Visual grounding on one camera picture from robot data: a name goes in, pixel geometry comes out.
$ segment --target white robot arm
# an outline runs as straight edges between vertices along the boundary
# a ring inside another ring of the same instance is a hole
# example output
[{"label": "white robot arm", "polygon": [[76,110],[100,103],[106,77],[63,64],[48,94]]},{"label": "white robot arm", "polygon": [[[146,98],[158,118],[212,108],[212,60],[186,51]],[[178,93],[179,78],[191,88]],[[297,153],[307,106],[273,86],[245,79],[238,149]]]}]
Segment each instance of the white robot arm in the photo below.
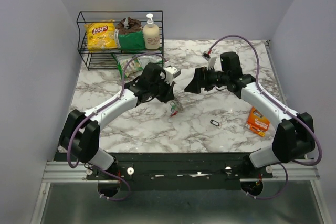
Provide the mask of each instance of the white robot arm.
[{"label": "white robot arm", "polygon": [[[83,125],[84,132],[77,132],[71,146],[71,154],[82,163],[90,163],[107,170],[113,164],[114,158],[99,147],[100,131],[125,111],[148,102],[150,97],[157,98],[164,103],[173,100],[174,78],[180,74],[180,69],[176,67],[161,68],[157,64],[149,63],[139,77],[125,84],[121,97],[120,93],[122,91],[92,109],[84,112],[78,110],[70,112],[59,144],[68,149],[71,135],[77,125],[89,115],[94,114]],[[101,109],[113,100],[116,100],[116,102]]]},{"label": "white robot arm", "polygon": [[315,141],[307,130],[287,113],[284,113],[274,103],[280,104],[289,114],[297,117],[313,130],[313,120],[308,113],[299,114],[274,98],[266,90],[262,92],[257,87],[256,79],[250,74],[243,74],[239,56],[235,52],[220,55],[222,71],[215,71],[215,59],[209,55],[208,66],[195,69],[195,75],[186,92],[200,93],[213,87],[226,86],[227,89],[240,99],[248,102],[261,112],[277,130],[272,145],[252,152],[246,157],[246,169],[264,167],[275,163],[287,163],[303,157],[315,148]]}]

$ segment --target lotion bottle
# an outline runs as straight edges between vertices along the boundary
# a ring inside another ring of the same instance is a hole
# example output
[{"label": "lotion bottle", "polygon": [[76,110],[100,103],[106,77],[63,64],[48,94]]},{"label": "lotion bottle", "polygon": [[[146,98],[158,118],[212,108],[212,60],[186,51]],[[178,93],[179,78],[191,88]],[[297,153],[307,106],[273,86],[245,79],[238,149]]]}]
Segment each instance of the lotion bottle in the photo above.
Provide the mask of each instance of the lotion bottle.
[{"label": "lotion bottle", "polygon": [[157,24],[154,24],[153,14],[147,14],[147,24],[143,27],[143,38],[147,49],[158,49],[160,46],[160,31]]}]

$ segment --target orange box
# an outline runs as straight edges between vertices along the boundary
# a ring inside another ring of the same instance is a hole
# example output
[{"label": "orange box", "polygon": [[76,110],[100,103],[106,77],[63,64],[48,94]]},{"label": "orange box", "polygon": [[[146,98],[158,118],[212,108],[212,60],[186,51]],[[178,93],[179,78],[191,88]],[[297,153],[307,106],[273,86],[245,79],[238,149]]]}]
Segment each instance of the orange box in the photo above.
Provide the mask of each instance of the orange box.
[{"label": "orange box", "polygon": [[255,107],[252,107],[246,127],[260,136],[265,136],[265,132],[269,127],[269,121]]}]

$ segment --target small black object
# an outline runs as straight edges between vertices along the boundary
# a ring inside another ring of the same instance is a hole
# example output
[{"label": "small black object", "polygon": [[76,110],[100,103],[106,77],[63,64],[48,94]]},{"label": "small black object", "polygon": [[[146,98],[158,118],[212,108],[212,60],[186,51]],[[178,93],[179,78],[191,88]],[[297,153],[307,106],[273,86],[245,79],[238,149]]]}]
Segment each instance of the small black object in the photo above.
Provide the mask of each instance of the small black object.
[{"label": "small black object", "polygon": [[210,60],[210,55],[207,54],[206,52],[204,52],[204,53],[202,54],[202,57],[203,57],[204,59],[206,59],[207,61]]},{"label": "small black object", "polygon": [[210,120],[210,124],[216,126],[216,127],[219,127],[220,126],[220,123],[218,123],[217,121],[215,120]]}]

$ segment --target yellow chip bag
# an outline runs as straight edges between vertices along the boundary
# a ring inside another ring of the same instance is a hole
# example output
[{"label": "yellow chip bag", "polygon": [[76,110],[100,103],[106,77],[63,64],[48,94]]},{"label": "yellow chip bag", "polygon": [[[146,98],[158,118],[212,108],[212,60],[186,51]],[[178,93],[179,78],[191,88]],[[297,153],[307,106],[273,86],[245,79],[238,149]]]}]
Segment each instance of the yellow chip bag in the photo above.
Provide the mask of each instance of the yellow chip bag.
[{"label": "yellow chip bag", "polygon": [[89,50],[117,48],[117,43],[114,39],[115,27],[113,22],[93,22],[85,24],[85,27]]}]

